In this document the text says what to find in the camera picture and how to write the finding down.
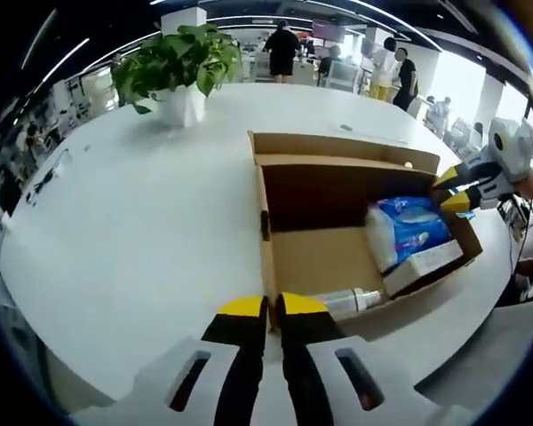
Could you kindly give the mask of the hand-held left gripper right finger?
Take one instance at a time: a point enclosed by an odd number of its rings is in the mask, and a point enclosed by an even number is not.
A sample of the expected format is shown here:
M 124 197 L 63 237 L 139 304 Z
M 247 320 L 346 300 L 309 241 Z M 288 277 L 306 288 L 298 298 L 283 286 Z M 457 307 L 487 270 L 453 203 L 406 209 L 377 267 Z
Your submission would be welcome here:
M 425 425 L 427 401 L 359 336 L 345 336 L 319 301 L 276 303 L 282 370 L 299 425 Z

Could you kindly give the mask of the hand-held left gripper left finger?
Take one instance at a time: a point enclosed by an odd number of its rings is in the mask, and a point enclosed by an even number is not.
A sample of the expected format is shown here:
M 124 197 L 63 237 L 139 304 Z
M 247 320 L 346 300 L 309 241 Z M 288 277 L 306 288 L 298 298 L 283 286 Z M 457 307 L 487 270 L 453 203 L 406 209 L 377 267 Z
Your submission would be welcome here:
M 263 375 L 268 301 L 221 307 L 203 335 L 172 346 L 139 372 L 135 425 L 249 425 Z

